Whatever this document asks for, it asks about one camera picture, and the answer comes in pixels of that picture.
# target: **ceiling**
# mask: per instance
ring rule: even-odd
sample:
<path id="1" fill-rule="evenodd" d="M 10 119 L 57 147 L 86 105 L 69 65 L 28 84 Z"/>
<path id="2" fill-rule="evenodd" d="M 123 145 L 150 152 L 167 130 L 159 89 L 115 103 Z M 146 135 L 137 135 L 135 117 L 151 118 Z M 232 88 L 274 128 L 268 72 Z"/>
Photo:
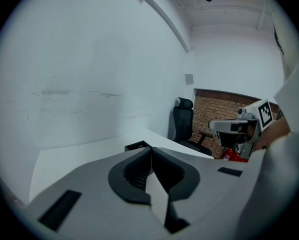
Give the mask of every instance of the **ceiling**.
<path id="1" fill-rule="evenodd" d="M 210 2 L 177 0 L 177 2 L 192 27 L 234 24 L 273 32 L 272 9 L 268 0 L 212 0 Z"/>

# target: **brown brick wall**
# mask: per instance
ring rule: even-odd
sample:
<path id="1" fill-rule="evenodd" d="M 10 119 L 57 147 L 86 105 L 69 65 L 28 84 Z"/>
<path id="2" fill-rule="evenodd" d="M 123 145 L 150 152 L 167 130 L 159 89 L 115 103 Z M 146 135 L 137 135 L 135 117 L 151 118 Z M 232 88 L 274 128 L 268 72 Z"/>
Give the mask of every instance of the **brown brick wall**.
<path id="1" fill-rule="evenodd" d="M 214 91 L 197 90 L 194 104 L 193 135 L 191 141 L 198 142 L 201 138 L 199 132 L 213 135 L 213 139 L 206 137 L 202 145 L 212 151 L 212 156 L 222 158 L 224 148 L 219 144 L 216 134 L 209 129 L 211 120 L 234 119 L 239 108 L 246 107 L 260 99 L 244 95 Z M 276 119 L 278 106 L 270 104 L 273 118 Z"/>

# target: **office chair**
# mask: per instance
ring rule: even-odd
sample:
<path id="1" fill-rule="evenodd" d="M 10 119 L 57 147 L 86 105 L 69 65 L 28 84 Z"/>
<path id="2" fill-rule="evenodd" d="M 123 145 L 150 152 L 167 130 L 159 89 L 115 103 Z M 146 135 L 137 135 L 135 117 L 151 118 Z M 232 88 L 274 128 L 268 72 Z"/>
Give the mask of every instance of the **office chair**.
<path id="1" fill-rule="evenodd" d="M 176 136 L 174 141 L 192 150 L 211 156 L 212 151 L 202 146 L 205 137 L 213 138 L 211 134 L 199 132 L 201 138 L 198 143 L 189 140 L 193 134 L 193 102 L 186 98 L 179 98 L 179 105 L 173 109 Z"/>

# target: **table surface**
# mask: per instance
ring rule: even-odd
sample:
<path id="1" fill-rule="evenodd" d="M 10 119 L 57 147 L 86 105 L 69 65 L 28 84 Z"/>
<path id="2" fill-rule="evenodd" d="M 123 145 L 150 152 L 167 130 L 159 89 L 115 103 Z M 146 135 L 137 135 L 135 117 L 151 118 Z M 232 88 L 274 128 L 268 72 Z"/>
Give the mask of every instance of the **table surface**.
<path id="1" fill-rule="evenodd" d="M 125 146 L 140 141 L 145 141 L 152 147 L 166 148 L 193 156 L 213 159 L 209 155 L 182 146 L 147 129 L 86 144 L 42 149 L 35 164 L 29 201 L 31 202 L 40 192 L 75 168 L 92 161 L 123 153 Z"/>

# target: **person's hand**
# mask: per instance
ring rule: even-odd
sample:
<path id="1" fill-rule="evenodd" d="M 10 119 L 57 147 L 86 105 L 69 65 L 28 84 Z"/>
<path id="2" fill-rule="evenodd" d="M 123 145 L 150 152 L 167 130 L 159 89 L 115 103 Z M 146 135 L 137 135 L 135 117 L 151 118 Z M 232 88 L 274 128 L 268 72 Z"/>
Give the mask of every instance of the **person's hand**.
<path id="1" fill-rule="evenodd" d="M 290 132 L 290 127 L 285 117 L 273 122 L 260 136 L 259 141 L 255 144 L 255 150 L 268 148 L 272 142 Z"/>

